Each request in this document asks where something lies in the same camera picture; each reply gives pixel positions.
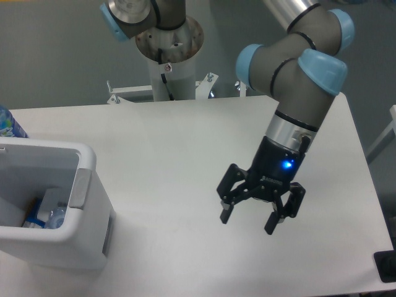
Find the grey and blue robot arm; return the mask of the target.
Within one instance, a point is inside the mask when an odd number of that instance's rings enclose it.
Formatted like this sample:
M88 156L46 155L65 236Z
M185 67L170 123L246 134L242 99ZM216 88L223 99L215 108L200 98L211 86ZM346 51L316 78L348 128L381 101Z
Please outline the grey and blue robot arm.
M272 46L251 44L236 60L236 75L247 87L277 100L278 106L249 169L231 164L217 187L226 223L236 204L253 198L273 205L265 231L297 215L305 188L294 178L334 98L347 76L337 54L354 39L355 27L341 10L317 1L267 1L286 30ZM100 7L112 34L135 39L155 65L151 79L156 101L193 99L193 75L175 67L200 50L203 34L186 14L184 1L105 1Z

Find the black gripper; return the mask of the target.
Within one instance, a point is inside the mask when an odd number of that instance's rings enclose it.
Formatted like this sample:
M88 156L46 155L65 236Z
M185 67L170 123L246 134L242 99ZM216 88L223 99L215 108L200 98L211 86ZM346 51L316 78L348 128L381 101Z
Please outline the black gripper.
M298 150L280 145L265 136L248 171L232 163L217 187L223 207L220 215L222 223L227 224L236 204L249 198L275 204L264 226L268 235L272 235L276 226L286 217L295 218L306 190L300 183L291 182L305 158L306 151L306 136L302 137ZM287 191L290 195L283 205L282 194Z

